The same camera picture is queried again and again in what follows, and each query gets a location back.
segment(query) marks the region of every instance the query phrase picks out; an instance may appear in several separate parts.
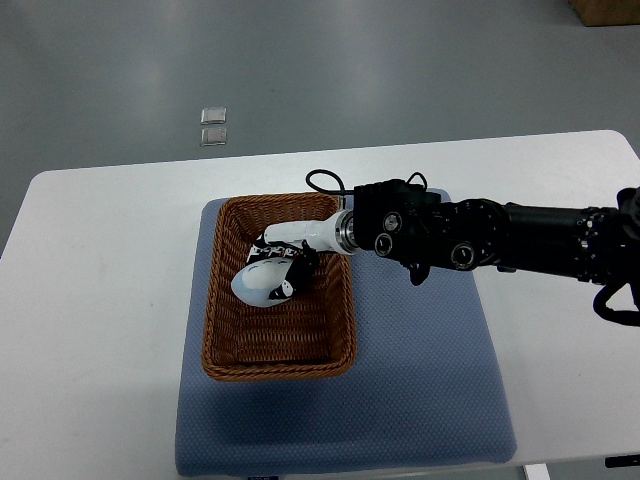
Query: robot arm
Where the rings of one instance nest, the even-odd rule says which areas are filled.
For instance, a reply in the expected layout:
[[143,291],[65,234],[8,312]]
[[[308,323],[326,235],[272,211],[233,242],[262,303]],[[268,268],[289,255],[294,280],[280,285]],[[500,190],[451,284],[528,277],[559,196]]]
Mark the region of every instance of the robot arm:
[[431,266],[562,275],[604,285],[596,313],[640,326],[640,312],[606,306],[626,284],[640,301],[640,188],[622,190],[617,209],[565,209],[485,199],[442,203],[426,182],[389,180],[354,189],[353,231],[360,248],[408,268],[414,285]]

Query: brown wicker basket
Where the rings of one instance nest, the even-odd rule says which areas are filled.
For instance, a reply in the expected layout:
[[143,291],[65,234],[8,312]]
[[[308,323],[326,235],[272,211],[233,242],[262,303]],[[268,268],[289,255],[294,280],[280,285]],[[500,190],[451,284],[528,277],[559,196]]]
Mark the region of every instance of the brown wicker basket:
[[231,280],[269,225],[324,220],[337,199],[318,193],[236,197],[220,209],[213,245],[202,366],[221,381],[322,378],[356,357],[349,258],[320,255],[308,292],[269,308],[241,302]]

